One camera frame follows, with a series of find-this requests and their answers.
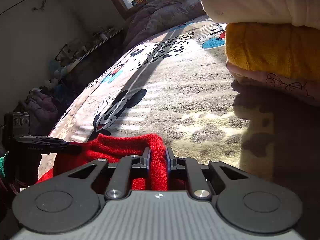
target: gray comforter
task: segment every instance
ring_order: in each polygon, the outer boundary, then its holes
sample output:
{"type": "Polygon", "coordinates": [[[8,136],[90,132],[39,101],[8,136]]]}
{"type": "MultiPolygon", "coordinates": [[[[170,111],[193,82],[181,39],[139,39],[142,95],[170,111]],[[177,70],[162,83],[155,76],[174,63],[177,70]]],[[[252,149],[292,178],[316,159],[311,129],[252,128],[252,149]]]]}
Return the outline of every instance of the gray comforter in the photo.
{"type": "Polygon", "coordinates": [[[124,40],[124,51],[157,33],[205,15],[200,0],[154,0],[138,11],[124,40]]]}

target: wall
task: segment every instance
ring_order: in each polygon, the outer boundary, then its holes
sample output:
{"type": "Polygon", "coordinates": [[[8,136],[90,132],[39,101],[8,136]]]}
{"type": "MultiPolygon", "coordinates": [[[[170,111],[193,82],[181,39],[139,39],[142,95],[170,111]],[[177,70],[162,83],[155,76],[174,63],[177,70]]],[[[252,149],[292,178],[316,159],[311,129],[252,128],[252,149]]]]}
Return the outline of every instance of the wall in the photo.
{"type": "Polygon", "coordinates": [[[101,27],[120,28],[124,19],[118,13],[111,0],[63,0],[78,16],[89,34],[101,31],[101,27]]]}
{"type": "MultiPolygon", "coordinates": [[[[0,0],[0,13],[21,0],[0,0]]],[[[43,85],[49,62],[67,42],[85,35],[59,0],[26,0],[0,15],[0,123],[31,88],[43,85]]]]}

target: bed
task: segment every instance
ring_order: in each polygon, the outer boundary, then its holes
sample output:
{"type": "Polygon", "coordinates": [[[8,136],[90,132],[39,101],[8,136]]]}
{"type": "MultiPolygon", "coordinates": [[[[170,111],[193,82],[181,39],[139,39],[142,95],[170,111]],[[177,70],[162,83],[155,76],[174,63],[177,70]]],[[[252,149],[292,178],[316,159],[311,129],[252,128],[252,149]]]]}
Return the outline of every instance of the bed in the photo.
{"type": "MultiPolygon", "coordinates": [[[[202,16],[144,40],[84,89],[50,136],[85,142],[99,133],[156,133],[176,156],[219,159],[295,191],[305,210],[298,232],[315,239],[319,109],[235,81],[225,27],[202,16]]],[[[43,155],[39,175],[54,157],[43,155]]]]}

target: white fabric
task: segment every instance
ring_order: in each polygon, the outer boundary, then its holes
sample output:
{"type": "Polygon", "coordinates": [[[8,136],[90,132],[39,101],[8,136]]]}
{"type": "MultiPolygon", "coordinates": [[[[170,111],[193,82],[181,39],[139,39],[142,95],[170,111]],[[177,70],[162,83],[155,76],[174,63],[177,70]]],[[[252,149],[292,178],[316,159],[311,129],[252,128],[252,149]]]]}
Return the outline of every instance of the white fabric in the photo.
{"type": "Polygon", "coordinates": [[[320,29],[320,0],[201,0],[219,23],[259,22],[320,29]]]}

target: blanket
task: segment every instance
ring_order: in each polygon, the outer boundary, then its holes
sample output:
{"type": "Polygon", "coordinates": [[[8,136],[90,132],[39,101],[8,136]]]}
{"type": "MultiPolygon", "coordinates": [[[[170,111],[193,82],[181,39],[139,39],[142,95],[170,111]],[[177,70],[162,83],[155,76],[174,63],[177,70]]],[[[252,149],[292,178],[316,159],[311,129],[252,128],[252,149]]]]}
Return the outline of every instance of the blanket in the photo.
{"type": "Polygon", "coordinates": [[[226,30],[229,62],[249,71],[320,80],[320,30],[291,24],[231,23],[226,30]]]}
{"type": "Polygon", "coordinates": [[[205,15],[200,0],[154,0],[138,11],[123,42],[125,51],[150,36],[205,15]]]}
{"type": "Polygon", "coordinates": [[[221,23],[258,22],[320,29],[320,0],[201,0],[209,17],[221,23]]]}
{"type": "MultiPolygon", "coordinates": [[[[225,28],[203,16],[143,41],[85,88],[51,136],[156,133],[176,156],[220,159],[293,190],[304,203],[297,230],[317,239],[320,110],[234,81],[225,28]]],[[[43,155],[39,175],[53,161],[43,155]]]]}

